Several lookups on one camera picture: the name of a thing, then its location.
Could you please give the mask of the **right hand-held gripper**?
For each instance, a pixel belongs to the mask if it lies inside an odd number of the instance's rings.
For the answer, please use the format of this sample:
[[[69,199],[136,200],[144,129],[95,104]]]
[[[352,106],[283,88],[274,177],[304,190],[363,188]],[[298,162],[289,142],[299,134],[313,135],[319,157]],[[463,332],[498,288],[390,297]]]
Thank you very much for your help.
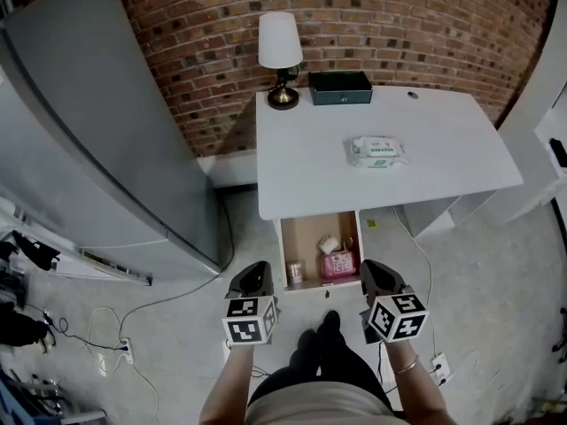
[[[361,263],[361,288],[369,306],[363,326],[371,328],[385,343],[416,338],[430,316],[422,300],[401,275],[383,263],[365,259]]]

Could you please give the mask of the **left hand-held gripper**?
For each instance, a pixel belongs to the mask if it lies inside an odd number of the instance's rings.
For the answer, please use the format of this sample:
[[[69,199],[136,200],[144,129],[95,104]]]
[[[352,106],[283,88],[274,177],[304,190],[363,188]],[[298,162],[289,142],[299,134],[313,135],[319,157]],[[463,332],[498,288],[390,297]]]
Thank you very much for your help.
[[[266,344],[278,322],[271,265],[258,261],[229,284],[222,324],[229,346]]]

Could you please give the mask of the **wooden drawer white front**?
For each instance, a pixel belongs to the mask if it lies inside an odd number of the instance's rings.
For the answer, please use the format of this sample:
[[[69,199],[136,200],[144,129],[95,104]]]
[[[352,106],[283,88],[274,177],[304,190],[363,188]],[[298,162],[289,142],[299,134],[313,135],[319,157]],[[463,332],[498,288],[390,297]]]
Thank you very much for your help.
[[[359,268],[364,258],[363,242],[361,237],[361,222],[357,211],[339,212],[325,215],[289,218],[275,222],[281,256],[281,276],[283,291],[293,293],[324,293],[328,295],[332,290],[345,287],[359,287],[361,285],[360,272],[337,280],[322,278],[321,258],[323,253],[318,248],[318,242],[327,235],[335,236],[342,242],[349,236],[354,239],[355,249],[352,253],[356,257]],[[297,285],[289,285],[286,277],[286,263],[303,261],[305,264],[305,280]]]

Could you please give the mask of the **person's left forearm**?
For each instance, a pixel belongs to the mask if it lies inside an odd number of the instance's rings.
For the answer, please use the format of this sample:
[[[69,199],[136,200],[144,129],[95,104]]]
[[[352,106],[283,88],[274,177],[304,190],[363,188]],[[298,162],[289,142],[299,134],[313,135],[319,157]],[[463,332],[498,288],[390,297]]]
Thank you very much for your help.
[[[199,425],[244,425],[252,378],[253,345],[233,346],[199,415]]]

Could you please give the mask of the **person's right forearm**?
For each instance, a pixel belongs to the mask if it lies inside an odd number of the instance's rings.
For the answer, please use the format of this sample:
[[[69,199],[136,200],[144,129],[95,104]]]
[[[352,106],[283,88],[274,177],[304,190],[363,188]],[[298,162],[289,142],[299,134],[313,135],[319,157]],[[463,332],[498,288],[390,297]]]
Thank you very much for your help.
[[[457,425],[410,342],[386,343],[385,349],[406,421],[410,425]]]

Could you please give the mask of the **pink patterned cup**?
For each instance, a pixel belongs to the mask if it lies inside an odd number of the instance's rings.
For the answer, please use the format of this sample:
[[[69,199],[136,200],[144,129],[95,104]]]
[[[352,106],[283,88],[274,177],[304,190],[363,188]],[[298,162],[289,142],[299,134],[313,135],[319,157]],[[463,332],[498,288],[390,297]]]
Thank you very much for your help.
[[[292,261],[286,263],[286,277],[289,285],[297,285],[305,280],[303,261]]]

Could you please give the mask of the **pink pouch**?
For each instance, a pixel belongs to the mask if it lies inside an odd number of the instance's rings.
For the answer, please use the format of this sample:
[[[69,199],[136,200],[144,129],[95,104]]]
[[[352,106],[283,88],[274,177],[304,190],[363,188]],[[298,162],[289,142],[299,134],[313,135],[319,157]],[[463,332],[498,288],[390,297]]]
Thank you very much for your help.
[[[351,251],[335,251],[321,258],[322,278],[337,280],[356,274],[356,257]]]

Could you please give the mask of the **person's beige top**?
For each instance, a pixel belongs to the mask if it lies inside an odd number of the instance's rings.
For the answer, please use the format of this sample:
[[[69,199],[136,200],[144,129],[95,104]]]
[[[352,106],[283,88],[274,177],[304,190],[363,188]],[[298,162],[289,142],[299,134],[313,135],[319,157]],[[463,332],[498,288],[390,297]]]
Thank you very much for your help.
[[[369,392],[341,382],[307,382],[269,393],[247,408],[245,425],[404,425]]]

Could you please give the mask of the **white wipes packet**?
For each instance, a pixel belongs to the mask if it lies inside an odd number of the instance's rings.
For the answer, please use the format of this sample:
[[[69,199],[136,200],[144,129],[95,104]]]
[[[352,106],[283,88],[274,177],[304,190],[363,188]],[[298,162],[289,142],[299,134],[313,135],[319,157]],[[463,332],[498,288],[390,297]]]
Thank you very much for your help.
[[[409,164],[403,143],[392,136],[363,135],[346,139],[343,145],[348,163],[357,168],[390,169]]]

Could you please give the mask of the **white desk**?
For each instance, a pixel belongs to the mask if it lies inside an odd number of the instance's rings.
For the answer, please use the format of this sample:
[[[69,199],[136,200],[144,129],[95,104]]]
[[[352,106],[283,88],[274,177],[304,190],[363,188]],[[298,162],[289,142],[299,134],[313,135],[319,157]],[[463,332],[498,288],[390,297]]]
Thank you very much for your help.
[[[408,92],[419,98],[412,99]],[[357,168],[343,141],[400,140],[406,166]],[[522,183],[501,136],[471,95],[377,86],[369,104],[314,105],[307,89],[278,111],[256,96],[259,213],[265,220],[400,206],[413,236],[448,229],[500,189]]]

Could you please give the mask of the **white hutch cabinet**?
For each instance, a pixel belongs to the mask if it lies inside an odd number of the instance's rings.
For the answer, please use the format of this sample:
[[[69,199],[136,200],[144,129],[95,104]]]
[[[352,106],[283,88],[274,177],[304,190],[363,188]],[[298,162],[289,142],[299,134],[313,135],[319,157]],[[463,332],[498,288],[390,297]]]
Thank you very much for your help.
[[[492,206],[501,222],[523,216],[567,190],[551,141],[567,150],[567,0],[557,0],[540,59],[499,133],[524,183],[499,191]]]

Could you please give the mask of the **dark green box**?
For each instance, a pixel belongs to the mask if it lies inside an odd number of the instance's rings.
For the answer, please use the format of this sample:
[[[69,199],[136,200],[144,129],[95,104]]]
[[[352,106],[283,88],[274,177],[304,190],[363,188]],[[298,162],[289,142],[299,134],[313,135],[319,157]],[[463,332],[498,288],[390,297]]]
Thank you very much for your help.
[[[335,71],[308,74],[314,105],[369,104],[373,88],[363,71]]]

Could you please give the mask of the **flat black object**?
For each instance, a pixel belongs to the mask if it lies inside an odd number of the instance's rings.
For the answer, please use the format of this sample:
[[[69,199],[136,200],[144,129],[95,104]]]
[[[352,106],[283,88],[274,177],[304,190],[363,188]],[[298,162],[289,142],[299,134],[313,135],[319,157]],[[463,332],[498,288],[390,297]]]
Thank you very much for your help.
[[[567,150],[564,148],[563,143],[558,139],[550,138],[549,146],[554,153],[559,166],[561,168],[567,168]]]

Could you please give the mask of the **grey refrigerator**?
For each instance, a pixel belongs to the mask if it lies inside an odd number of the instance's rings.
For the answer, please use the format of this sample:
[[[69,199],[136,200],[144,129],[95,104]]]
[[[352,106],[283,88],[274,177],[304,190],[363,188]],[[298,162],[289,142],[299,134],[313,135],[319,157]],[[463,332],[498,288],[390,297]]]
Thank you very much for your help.
[[[131,274],[222,269],[213,187],[121,0],[36,0],[0,20],[0,198],[28,237]]]

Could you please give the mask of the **white shade table lamp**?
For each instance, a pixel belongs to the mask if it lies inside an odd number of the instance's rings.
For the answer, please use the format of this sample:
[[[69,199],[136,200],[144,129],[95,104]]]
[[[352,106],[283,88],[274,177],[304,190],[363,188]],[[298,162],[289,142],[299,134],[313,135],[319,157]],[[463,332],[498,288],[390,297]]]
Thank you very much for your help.
[[[284,111],[299,103],[299,93],[288,86],[299,75],[303,52],[295,17],[289,12],[267,12],[259,18],[258,62],[276,72],[276,84],[268,91],[271,108]]]

